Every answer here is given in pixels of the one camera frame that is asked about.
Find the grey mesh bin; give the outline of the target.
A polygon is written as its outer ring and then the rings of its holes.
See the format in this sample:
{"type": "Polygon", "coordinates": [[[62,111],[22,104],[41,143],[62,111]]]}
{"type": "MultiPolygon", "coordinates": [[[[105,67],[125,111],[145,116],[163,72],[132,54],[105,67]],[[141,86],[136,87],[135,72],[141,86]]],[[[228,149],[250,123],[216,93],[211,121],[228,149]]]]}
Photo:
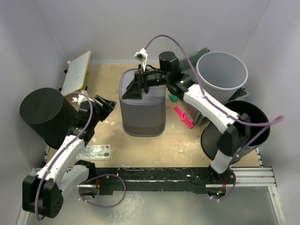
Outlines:
{"type": "Polygon", "coordinates": [[[166,125],[166,87],[150,87],[142,99],[123,99],[126,87],[134,78],[136,69],[126,70],[120,80],[119,99],[124,131],[135,137],[155,137],[163,133],[166,125]]]}

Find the black ribbed bin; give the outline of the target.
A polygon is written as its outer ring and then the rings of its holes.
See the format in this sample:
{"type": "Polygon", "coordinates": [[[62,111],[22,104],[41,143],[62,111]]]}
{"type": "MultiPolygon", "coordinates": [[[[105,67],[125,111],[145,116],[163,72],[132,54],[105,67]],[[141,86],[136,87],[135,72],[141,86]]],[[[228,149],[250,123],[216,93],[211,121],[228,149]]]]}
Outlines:
{"type": "Polygon", "coordinates": [[[40,88],[28,94],[20,105],[21,118],[51,148],[59,149],[77,116],[77,110],[56,89],[40,88]]]}

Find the light grey round bin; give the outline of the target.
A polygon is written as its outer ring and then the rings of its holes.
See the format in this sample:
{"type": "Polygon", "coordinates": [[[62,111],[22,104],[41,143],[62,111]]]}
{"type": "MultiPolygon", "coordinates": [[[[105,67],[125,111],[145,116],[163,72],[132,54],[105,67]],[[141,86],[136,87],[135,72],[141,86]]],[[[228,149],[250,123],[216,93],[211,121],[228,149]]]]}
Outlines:
{"type": "Polygon", "coordinates": [[[209,52],[199,58],[196,72],[203,89],[224,104],[248,80],[248,69],[226,52],[209,52]]]}

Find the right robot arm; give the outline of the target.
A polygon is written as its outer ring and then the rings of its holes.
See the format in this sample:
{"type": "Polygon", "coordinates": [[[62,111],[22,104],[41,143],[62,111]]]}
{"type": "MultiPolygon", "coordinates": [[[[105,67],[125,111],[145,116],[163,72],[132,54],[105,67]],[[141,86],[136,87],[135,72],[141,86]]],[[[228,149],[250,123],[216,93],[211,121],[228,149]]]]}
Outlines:
{"type": "Polygon", "coordinates": [[[150,87],[164,85],[171,94],[199,110],[221,133],[217,141],[217,153],[208,173],[211,182],[220,183],[234,154],[250,138],[250,127],[246,126],[250,117],[245,113],[239,115],[209,95],[194,78],[181,71],[179,59],[173,52],[160,53],[159,68],[147,69],[148,54],[145,49],[136,52],[135,58],[140,64],[122,99],[142,99],[150,87]]]}

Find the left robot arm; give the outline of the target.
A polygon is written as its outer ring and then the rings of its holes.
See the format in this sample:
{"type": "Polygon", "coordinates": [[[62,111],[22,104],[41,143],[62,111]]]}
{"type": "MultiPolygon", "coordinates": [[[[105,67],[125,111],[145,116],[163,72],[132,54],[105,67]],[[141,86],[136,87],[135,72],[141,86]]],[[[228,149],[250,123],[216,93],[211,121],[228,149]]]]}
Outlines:
{"type": "Polygon", "coordinates": [[[77,185],[91,184],[97,177],[94,163],[81,160],[72,169],[69,166],[92,139],[98,122],[114,110],[116,102],[98,95],[91,100],[81,93],[78,103],[78,115],[61,147],[36,175],[28,175],[22,182],[22,209],[34,213],[39,221],[56,217],[65,197],[77,185]]]}

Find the green small box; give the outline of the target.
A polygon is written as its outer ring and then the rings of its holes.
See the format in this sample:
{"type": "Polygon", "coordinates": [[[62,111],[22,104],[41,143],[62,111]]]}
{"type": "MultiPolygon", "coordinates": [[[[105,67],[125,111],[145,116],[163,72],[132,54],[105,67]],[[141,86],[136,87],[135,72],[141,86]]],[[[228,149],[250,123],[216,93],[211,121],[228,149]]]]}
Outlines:
{"type": "Polygon", "coordinates": [[[169,99],[170,99],[172,102],[178,101],[178,97],[175,96],[175,95],[173,95],[173,94],[169,94],[168,97],[169,97],[169,99]]]}

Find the yellow edged whiteboard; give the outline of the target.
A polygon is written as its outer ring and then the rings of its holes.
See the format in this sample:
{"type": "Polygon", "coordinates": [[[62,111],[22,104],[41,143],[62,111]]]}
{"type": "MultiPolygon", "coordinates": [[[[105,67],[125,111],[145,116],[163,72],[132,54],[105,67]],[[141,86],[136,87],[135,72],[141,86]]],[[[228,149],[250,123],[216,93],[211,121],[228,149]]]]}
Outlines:
{"type": "Polygon", "coordinates": [[[63,96],[69,96],[72,92],[83,89],[90,56],[91,51],[87,51],[69,63],[66,77],[60,91],[63,96]]]}

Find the white printed card package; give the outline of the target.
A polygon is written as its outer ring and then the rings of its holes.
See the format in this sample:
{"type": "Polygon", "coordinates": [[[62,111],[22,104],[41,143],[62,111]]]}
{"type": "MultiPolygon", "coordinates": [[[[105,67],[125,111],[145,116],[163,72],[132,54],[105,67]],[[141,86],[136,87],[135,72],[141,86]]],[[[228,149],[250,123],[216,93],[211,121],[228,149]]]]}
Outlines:
{"type": "Polygon", "coordinates": [[[104,161],[109,160],[112,154],[110,145],[86,146],[76,157],[77,160],[104,161]]]}

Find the pink plastic clip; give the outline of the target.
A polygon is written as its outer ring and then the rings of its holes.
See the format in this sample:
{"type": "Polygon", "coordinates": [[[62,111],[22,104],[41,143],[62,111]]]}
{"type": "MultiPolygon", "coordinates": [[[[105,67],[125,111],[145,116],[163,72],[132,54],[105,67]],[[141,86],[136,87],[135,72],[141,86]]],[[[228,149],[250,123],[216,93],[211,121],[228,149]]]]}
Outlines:
{"type": "Polygon", "coordinates": [[[187,118],[186,113],[183,112],[178,106],[174,107],[175,112],[180,116],[181,121],[183,121],[188,128],[193,128],[193,123],[187,118]]]}

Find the grey plastic tray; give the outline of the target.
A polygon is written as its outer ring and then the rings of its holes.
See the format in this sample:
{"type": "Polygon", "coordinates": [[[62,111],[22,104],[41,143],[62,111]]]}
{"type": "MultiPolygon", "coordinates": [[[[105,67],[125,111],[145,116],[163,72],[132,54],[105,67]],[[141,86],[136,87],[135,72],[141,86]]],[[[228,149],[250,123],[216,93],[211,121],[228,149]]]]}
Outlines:
{"type": "Polygon", "coordinates": [[[244,63],[232,54],[210,51],[205,47],[189,56],[194,72],[187,59],[180,60],[181,70],[197,81],[220,103],[244,100],[250,96],[245,89],[248,70],[244,63]]]}

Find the black base frame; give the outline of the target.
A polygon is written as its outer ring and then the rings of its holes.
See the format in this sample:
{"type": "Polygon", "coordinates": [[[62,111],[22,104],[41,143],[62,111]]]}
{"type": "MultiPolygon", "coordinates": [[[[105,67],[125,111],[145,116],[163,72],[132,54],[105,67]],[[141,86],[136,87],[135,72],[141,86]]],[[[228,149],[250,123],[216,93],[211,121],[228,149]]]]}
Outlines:
{"type": "Polygon", "coordinates": [[[207,188],[233,185],[233,171],[218,175],[209,167],[98,167],[81,184],[95,185],[99,180],[99,194],[114,191],[192,192],[205,194],[207,188]]]}

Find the aluminium rail frame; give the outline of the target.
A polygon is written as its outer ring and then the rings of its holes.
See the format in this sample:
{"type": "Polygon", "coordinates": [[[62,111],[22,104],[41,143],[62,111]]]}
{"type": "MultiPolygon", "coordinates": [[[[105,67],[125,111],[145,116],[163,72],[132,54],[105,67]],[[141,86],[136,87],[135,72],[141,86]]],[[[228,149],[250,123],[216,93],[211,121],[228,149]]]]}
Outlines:
{"type": "MultiPolygon", "coordinates": [[[[207,167],[199,141],[128,138],[111,142],[113,154],[96,167],[207,167]]],[[[54,218],[43,225],[283,225],[271,168],[259,167],[257,152],[250,167],[231,169],[236,182],[192,192],[114,191],[100,195],[91,184],[77,186],[54,218]]]]}

